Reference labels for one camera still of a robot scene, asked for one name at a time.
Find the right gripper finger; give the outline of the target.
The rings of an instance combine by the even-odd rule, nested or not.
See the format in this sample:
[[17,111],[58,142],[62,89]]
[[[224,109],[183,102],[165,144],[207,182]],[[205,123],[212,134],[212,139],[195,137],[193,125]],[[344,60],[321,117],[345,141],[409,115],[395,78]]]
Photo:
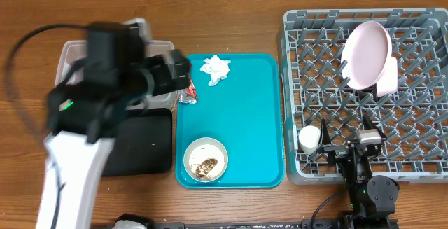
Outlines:
[[386,140],[386,135],[372,122],[368,114],[363,115],[364,130],[376,130],[382,140]]
[[331,146],[332,142],[328,133],[328,128],[324,119],[321,119],[321,134],[319,138],[319,146]]

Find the white cup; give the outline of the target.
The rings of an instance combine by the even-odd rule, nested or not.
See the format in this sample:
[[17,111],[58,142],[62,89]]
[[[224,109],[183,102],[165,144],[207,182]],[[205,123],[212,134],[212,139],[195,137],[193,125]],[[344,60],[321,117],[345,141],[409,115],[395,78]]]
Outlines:
[[320,136],[321,131],[319,128],[313,125],[303,127],[299,131],[298,135],[300,148],[302,151],[307,155],[314,153],[318,148]]

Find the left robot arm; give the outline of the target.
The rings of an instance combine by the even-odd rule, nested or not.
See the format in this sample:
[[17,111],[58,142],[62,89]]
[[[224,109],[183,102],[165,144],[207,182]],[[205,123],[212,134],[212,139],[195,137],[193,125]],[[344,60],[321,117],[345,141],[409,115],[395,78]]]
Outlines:
[[137,22],[89,24],[86,56],[50,91],[38,228],[88,228],[128,106],[189,86],[189,60],[176,49],[147,57],[139,29]]

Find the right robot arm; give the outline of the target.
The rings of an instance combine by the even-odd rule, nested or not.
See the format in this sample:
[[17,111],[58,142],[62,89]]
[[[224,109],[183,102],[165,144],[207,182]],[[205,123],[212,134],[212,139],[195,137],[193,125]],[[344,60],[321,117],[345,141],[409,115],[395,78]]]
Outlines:
[[[330,165],[336,165],[345,180],[345,189],[335,193],[322,202],[313,213],[310,228],[397,228],[398,222],[389,216],[396,211],[400,186],[395,180],[374,175],[370,160],[382,153],[386,135],[371,121],[363,116],[363,129],[355,133],[341,146],[331,142],[327,125],[321,121],[321,136],[317,152],[327,155]],[[342,211],[335,219],[316,219],[318,212],[329,202],[348,193],[351,209]]]

